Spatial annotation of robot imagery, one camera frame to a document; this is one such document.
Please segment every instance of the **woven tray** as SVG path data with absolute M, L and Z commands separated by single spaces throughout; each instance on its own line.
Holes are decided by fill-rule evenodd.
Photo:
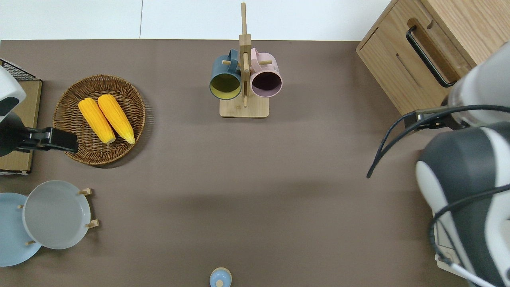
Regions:
M 115 97 L 128 117 L 135 133 L 135 145 L 145 126 L 145 105 L 142 96 L 128 81 L 116 76 L 91 76 L 70 86 L 62 95 L 53 115 L 55 128 L 78 136 L 78 152 L 65 152 L 70 158 L 89 165 L 111 163 L 126 155 L 134 145 L 116 135 L 113 143 L 106 145 L 99 140 L 83 118 L 78 103 L 84 98 L 97 101 L 102 94 Z

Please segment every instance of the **light blue plate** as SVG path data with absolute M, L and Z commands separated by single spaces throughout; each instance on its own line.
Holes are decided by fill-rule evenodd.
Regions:
M 13 266 L 28 260 L 41 248 L 39 243 L 28 246 L 32 240 L 23 226 L 23 209 L 27 197 L 21 194 L 0 194 L 0 267 Z

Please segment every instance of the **mug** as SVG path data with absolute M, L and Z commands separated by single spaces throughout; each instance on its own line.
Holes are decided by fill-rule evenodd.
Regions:
M 228 55 L 216 58 L 209 90 L 220 100 L 231 100 L 241 93 L 241 70 L 237 67 L 239 52 L 231 49 Z
M 271 64 L 260 65 L 259 62 L 271 60 Z M 273 55 L 259 53 L 256 48 L 251 49 L 250 86 L 254 94 L 261 97 L 272 97 L 282 89 L 282 77 Z

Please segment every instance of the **mug handle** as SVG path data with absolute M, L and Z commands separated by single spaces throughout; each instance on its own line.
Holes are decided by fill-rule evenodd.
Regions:
M 239 52 L 235 49 L 230 49 L 230 52 L 228 54 L 228 59 L 230 61 L 230 64 L 228 65 L 228 72 L 229 73 L 235 73 L 237 69 L 237 58 L 239 57 Z
M 253 68 L 255 73 L 262 71 L 262 68 L 260 67 L 260 64 L 259 64 L 258 57 L 259 57 L 259 51 L 257 51 L 257 48 L 251 48 L 250 62 L 251 62 L 251 67 Z

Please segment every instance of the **pink mug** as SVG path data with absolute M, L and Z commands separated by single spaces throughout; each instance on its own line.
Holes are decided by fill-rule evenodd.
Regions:
M 271 64 L 260 65 L 259 62 L 270 60 Z M 272 97 L 282 89 L 282 77 L 273 55 L 259 53 L 251 49 L 250 86 L 254 94 L 261 97 Z

